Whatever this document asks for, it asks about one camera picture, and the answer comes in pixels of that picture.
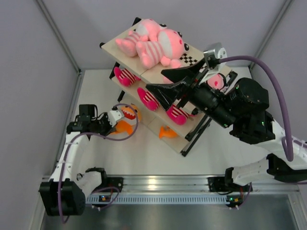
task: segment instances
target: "striped plush toy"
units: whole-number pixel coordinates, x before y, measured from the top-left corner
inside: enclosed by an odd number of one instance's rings
[[[136,75],[134,75],[127,69],[121,70],[120,68],[115,67],[114,74],[117,77],[120,84],[127,86],[127,87],[131,86],[135,81],[141,80],[140,78],[138,78]]]
[[[189,46],[182,41],[182,34],[171,29],[161,30],[157,42],[136,43],[136,51],[145,69],[150,69],[159,62],[163,66],[179,68],[181,67],[179,58],[188,50]]]
[[[138,94],[143,104],[151,111],[155,111],[159,108],[158,100],[149,91],[145,91],[142,88],[138,88]],[[182,109],[177,109],[174,105],[167,110],[166,114],[177,124],[184,125],[190,116]]]
[[[144,19],[135,31],[129,31],[125,38],[117,38],[115,43],[127,56],[134,57],[137,55],[135,45],[138,41],[157,41],[158,33],[165,28],[165,24],[158,24],[153,19]]]

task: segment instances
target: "white floor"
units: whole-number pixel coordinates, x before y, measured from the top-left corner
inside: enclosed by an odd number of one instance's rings
[[[247,68],[234,68],[234,71],[250,77]],[[78,105],[96,104],[101,113],[117,103],[120,88],[108,78],[110,72],[85,72]],[[240,142],[228,134],[230,131],[231,128],[224,129],[212,121],[187,157],[174,152],[143,125],[133,137],[122,142],[92,137],[86,151],[95,153],[96,167],[118,175],[224,174],[228,167],[249,164],[268,154],[259,147]]]

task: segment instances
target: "black metal frame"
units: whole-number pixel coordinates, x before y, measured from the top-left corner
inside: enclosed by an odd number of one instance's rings
[[[141,18],[136,17],[136,18],[134,19],[134,22],[133,22],[132,26],[134,26],[134,25],[135,25],[136,23],[138,23],[140,20],[141,20]],[[114,68],[115,68],[115,67],[119,67],[119,66],[120,66],[120,64],[119,64],[118,62],[116,62],[115,65],[114,65],[114,67],[113,67],[113,69],[112,69],[112,72],[110,73],[110,76],[109,76],[110,79],[112,79],[112,78],[115,76],[115,74],[114,74]],[[237,73],[235,73],[235,72],[232,71],[232,72],[229,74],[229,76],[231,77],[231,80],[234,81],[234,79],[235,79],[236,76],[237,76]],[[125,95],[125,91],[122,90],[122,91],[120,92],[120,94],[119,94],[119,97],[118,97],[117,101],[120,102],[120,101],[123,99],[124,95]],[[195,143],[197,142],[197,140],[200,138],[200,136],[202,135],[202,133],[203,133],[203,132],[205,131],[205,129],[210,125],[210,122],[211,122],[211,121],[212,121],[212,119],[209,118],[208,115],[205,115],[205,116],[201,119],[201,121],[197,124],[197,126],[195,127],[195,129],[194,129],[193,131],[189,132],[189,133],[185,136],[185,139],[188,140],[188,141],[191,142],[191,143],[190,143],[190,145],[187,147],[186,150],[182,150],[182,151],[180,152],[182,156],[184,156],[184,157],[187,156],[187,154],[188,154],[188,153],[190,152],[190,150],[193,148],[193,146],[195,145]]]

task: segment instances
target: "black bracket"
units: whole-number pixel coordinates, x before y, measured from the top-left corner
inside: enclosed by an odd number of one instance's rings
[[[239,186],[234,183],[226,183],[225,177],[216,176],[208,178],[209,190],[213,193],[228,193],[228,192],[240,192],[241,188],[243,192],[248,192],[249,185]]]
[[[274,179],[284,183],[297,183],[307,180],[307,170],[293,170],[286,162],[276,157],[274,154],[267,156],[269,160],[269,169],[267,173],[274,176]]]
[[[123,177],[108,177],[106,175],[106,171],[104,168],[91,168],[86,170],[86,173],[88,172],[99,172],[101,173],[101,185],[99,185],[98,187],[96,187],[94,189],[94,191],[97,191],[99,189],[102,188],[106,188],[106,187],[116,187],[119,189],[119,191],[121,192],[121,190],[123,189],[123,185],[124,185],[124,178]],[[106,193],[110,193],[112,191],[112,189],[107,189],[104,190],[104,192]]]

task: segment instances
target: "wooden board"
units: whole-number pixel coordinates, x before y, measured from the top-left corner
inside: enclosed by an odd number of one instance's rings
[[[195,64],[201,59],[203,59],[203,53],[198,49],[189,45],[190,50],[182,56],[182,60],[180,60],[182,66],[186,67],[191,64]],[[141,79],[146,83],[151,84],[164,84],[163,82],[163,75],[161,71],[164,69],[169,69],[168,67],[164,67],[159,63],[158,65],[154,66],[153,68],[145,71],[141,75]]]
[[[128,36],[128,32],[130,30],[134,30],[137,27],[137,25],[138,23],[129,28],[128,30],[126,30],[125,32],[122,32],[117,37],[108,41],[101,47],[101,49],[104,50],[106,53],[108,53],[120,65],[124,66],[135,75],[140,76],[142,73],[146,71],[146,69],[142,67],[139,56],[128,57],[118,48],[118,46],[115,43],[115,39],[124,38]]]
[[[132,96],[134,99],[136,99],[136,101],[138,101],[139,103],[142,103],[139,95],[137,93],[137,89],[139,87],[141,88],[145,88],[145,82],[143,81],[136,81],[133,85],[131,85],[130,87],[125,87],[122,84],[119,83],[118,79],[116,77],[112,78],[112,81],[115,82],[123,91],[125,91],[127,94],[129,94],[130,96]],[[198,114],[196,117],[190,117],[187,122],[182,125],[179,126],[177,124],[175,124],[166,114],[166,112],[163,110],[162,107],[159,107],[156,111],[149,111],[150,113],[153,113],[156,117],[160,118],[161,121],[166,124],[167,126],[169,126],[172,130],[174,130],[178,135],[180,135],[181,137],[185,137],[190,131],[192,131],[194,129],[194,127],[196,127],[196,125],[198,124],[198,122],[202,119],[202,117],[204,116],[204,114]]]
[[[166,126],[160,119],[155,118],[149,125],[148,128],[155,133],[157,136],[159,136],[160,128],[161,126]],[[176,138],[161,138],[162,141],[164,141],[168,146],[170,146],[173,150],[175,150],[177,153],[180,153],[188,144],[189,142],[180,136]]]

